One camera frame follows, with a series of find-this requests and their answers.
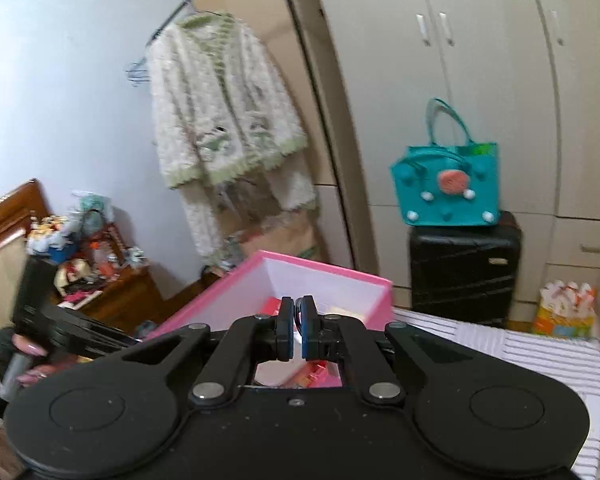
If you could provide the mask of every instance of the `wall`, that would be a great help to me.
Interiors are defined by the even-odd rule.
[[[179,1],[0,0],[0,195],[36,177],[56,212],[73,189],[112,197],[165,297],[201,260],[158,173],[149,85],[124,69]]]

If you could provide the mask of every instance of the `pink box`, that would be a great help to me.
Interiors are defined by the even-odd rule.
[[[306,295],[314,297],[320,313],[333,307],[340,308],[359,317],[366,327],[373,330],[384,330],[393,318],[392,282],[389,280],[343,267],[258,251],[181,308],[150,337],[195,322],[207,323],[211,330],[226,330],[236,319],[260,312],[272,296],[295,299]],[[293,361],[298,366],[304,364],[298,343],[294,348]],[[270,367],[278,369],[282,365],[287,365],[284,376],[292,376],[297,369],[293,364],[273,362]],[[278,376],[273,374],[271,381],[277,381]],[[320,385],[333,384],[322,381]]]

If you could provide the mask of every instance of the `wardrobe handle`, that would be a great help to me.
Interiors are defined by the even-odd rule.
[[[583,253],[600,254],[600,246],[591,246],[591,245],[580,244],[580,250]]]
[[[424,19],[424,15],[416,14],[416,20],[418,20],[418,27],[420,28],[420,35],[422,36],[423,43],[427,46],[431,46],[429,31],[427,30],[427,22]]]
[[[442,31],[445,33],[446,43],[448,46],[454,46],[454,34],[451,31],[451,24],[446,12],[440,12],[440,23],[442,23]]]
[[[562,28],[560,27],[560,19],[558,19],[558,11],[552,10],[551,17],[554,20],[555,41],[558,43],[558,45],[563,46],[564,38],[562,37]]]

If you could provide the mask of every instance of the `hand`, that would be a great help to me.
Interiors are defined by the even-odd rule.
[[[16,351],[38,358],[44,358],[48,355],[48,352],[41,346],[24,336],[14,333],[13,328],[3,328],[0,330],[0,379],[9,365],[13,353]],[[75,355],[69,355],[53,363],[35,366],[18,377],[18,380],[23,386],[31,386],[57,371],[71,367],[76,363],[76,359]]]

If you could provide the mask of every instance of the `wooden furniture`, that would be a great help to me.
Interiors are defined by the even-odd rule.
[[[600,0],[321,0],[360,147],[380,274],[408,297],[388,168],[425,144],[427,100],[500,145],[500,201],[524,233],[510,316],[547,278],[600,276]],[[461,132],[441,116],[440,142]]]
[[[0,327],[10,322],[26,260],[25,240],[32,212],[38,218],[50,214],[37,180],[29,180],[0,198]],[[131,333],[145,320],[162,323],[201,289],[200,284],[195,283],[163,301],[148,269],[133,272],[125,268],[120,279],[108,285],[81,312]]]
[[[117,281],[107,285],[80,312],[131,334],[143,321],[160,324],[174,314],[165,312],[163,303],[147,268],[134,272],[126,267]]]
[[[36,180],[26,182],[0,199],[0,328],[10,322],[26,260],[24,240],[31,211],[35,211],[37,216],[48,214]]]
[[[32,211],[39,218],[49,215],[36,179],[0,198],[0,249],[27,234]]]

